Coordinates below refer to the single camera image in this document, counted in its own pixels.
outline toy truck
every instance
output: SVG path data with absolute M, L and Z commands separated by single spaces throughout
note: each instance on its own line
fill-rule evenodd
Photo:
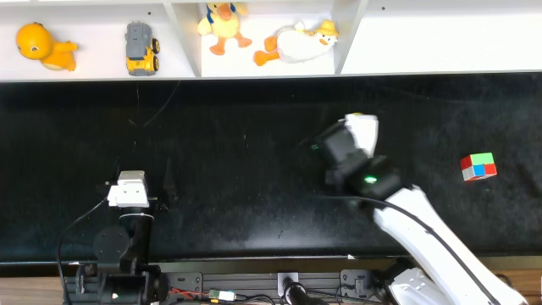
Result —
M 128 73 L 133 76 L 154 75 L 160 68 L 156 57 L 160 52 L 160 44 L 152 36 L 151 27 L 142 22 L 132 22 L 124 38 Z

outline black table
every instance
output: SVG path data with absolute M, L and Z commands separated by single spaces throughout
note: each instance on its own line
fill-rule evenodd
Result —
M 542 250 L 542 79 L 538 74 L 300 80 L 3 84 L 0 262 L 50 262 L 61 229 L 101 200 L 118 157 L 180 193 L 159 212 L 153 261 L 401 254 L 366 211 L 323 200 L 307 139 L 344 114 L 376 114 L 391 156 L 477 254 Z M 459 161 L 492 152 L 499 174 L 466 183 Z M 65 238 L 92 260 L 102 207 Z

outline toy truck wheel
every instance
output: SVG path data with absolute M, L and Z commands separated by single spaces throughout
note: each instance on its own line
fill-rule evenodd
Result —
M 155 71 L 158 71 L 158 69 L 160 68 L 160 63 L 158 62 L 158 57 L 156 56 L 152 60 L 152 67 L 154 68 Z
M 160 53 L 160 42 L 158 42 L 158 39 L 156 39 L 156 38 L 152 39 L 152 51 L 155 54 Z

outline duck beak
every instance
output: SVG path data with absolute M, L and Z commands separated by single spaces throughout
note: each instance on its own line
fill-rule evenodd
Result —
M 231 9 L 227 3 L 221 4 L 217 9 L 217 14 L 221 19 L 226 21 L 231 19 Z

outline green cube face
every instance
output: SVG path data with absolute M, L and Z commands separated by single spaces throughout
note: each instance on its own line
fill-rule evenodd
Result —
M 491 152 L 473 154 L 471 155 L 471 161 L 473 165 L 493 164 L 495 162 Z

